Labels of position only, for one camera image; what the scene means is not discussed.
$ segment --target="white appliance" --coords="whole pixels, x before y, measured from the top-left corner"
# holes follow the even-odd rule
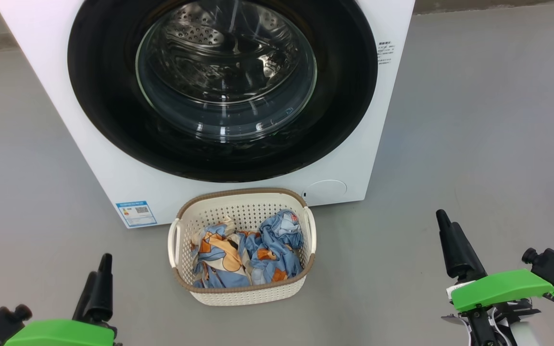
[[[414,0],[0,0],[128,228],[223,190],[365,198]]]

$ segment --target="white plastic basket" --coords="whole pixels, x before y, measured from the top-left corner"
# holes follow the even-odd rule
[[[191,235],[206,226],[230,217],[237,230],[257,230],[260,224],[280,210],[291,210],[301,221],[304,246],[297,250],[303,272],[294,278],[275,283],[238,288],[193,287]],[[296,193],[281,188],[258,188],[225,191],[200,196],[187,202],[178,212],[168,233],[168,257],[176,280],[192,296],[206,305],[230,306],[272,302],[296,294],[314,264],[316,228],[314,215]]]

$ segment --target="concrete floor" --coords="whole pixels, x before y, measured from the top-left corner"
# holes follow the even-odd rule
[[[128,346],[462,346],[440,320],[438,208],[490,273],[554,248],[554,5],[414,17],[367,199],[314,208],[303,289],[252,307],[205,307],[176,283],[167,227],[123,227],[22,54],[0,53],[0,306],[36,319],[71,317],[111,252]],[[554,345],[554,305],[534,304]]]

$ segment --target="blue label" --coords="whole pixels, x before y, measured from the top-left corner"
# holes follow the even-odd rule
[[[142,227],[158,223],[147,201],[117,203],[116,205],[129,227]]]

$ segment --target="laundry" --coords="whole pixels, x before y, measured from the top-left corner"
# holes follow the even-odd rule
[[[195,287],[229,288],[251,285],[246,266],[249,255],[239,246],[241,237],[234,233],[232,219],[208,226],[191,239],[191,254],[195,258]]]
[[[246,287],[294,278],[303,271],[294,253],[304,244],[294,212],[279,211],[259,230],[234,232],[234,228],[227,217],[192,238],[195,287]]]

